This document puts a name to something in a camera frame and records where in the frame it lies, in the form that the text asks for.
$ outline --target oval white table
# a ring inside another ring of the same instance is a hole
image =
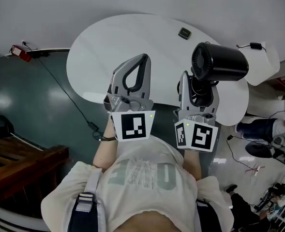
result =
[[[178,36],[184,27],[192,32]],[[179,106],[177,83],[191,67],[191,57],[200,42],[218,44],[202,31],[177,20],[148,14],[124,14],[106,18],[85,29],[73,43],[67,58],[67,75],[82,98],[103,103],[112,72],[124,61],[146,53],[151,58],[150,99]],[[135,79],[129,76],[127,83]],[[220,104],[216,120],[226,126],[243,118],[249,101],[248,84],[220,82]]]

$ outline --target red object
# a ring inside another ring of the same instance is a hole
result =
[[[31,56],[24,51],[21,47],[13,45],[10,49],[12,55],[18,56],[20,59],[29,62],[31,60]]]

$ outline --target black shoe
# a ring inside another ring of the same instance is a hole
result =
[[[238,186],[236,184],[231,184],[225,192],[230,193],[231,191],[234,191]]]
[[[272,155],[272,158],[276,159],[277,157],[283,155],[283,151],[279,149],[274,149],[274,154]]]

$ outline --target gray floor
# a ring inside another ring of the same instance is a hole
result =
[[[234,132],[233,126],[222,126],[218,149],[209,174],[217,177],[220,189],[225,189],[230,184],[236,184],[238,188],[235,192],[240,194],[245,201],[250,204],[259,204],[260,198],[264,196],[268,187],[275,182],[281,182],[285,176],[285,165],[273,158],[251,156],[245,150],[245,146],[249,143],[246,140],[233,138],[228,141],[236,160],[254,169],[261,166],[255,176],[254,171],[233,160],[226,142],[229,135],[241,136],[240,133]]]
[[[106,110],[101,104],[81,98],[71,88],[66,74],[67,55],[67,52],[56,52],[41,60],[88,121],[103,130]],[[156,116],[152,135],[176,146],[172,114],[176,108],[155,104],[154,109]],[[32,59],[27,63],[17,57],[0,58],[0,114],[11,121],[17,134],[40,146],[69,146],[72,162],[66,165],[65,173],[79,160],[92,162],[99,142],[92,138],[92,130],[83,116],[38,60]],[[201,154],[204,176],[208,175],[213,155]]]

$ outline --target green floor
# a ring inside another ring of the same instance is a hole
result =
[[[101,104],[81,98],[71,88],[66,74],[67,55],[67,52],[54,52],[40,59],[87,119],[103,130],[106,110]],[[155,104],[153,108],[156,116],[152,135],[176,146],[172,114],[175,107]],[[38,60],[27,63],[17,57],[0,58],[0,114],[11,121],[18,135],[40,146],[69,146],[72,162],[67,164],[65,172],[79,160],[92,162],[99,142],[92,138],[83,116]],[[213,155],[201,154],[204,176],[208,174]]]

